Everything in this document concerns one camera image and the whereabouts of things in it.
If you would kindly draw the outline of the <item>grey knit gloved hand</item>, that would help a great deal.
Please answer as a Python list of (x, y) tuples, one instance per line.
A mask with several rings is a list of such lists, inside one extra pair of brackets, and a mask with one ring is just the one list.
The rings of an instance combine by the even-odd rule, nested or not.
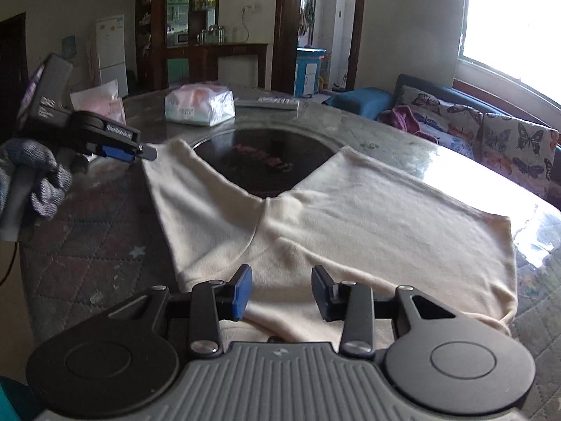
[(40, 142), (12, 138), (1, 144), (1, 213), (7, 210), (16, 171), (29, 168), (31, 191), (25, 201), (41, 218), (51, 220), (72, 185), (72, 174), (55, 159), (52, 151)]

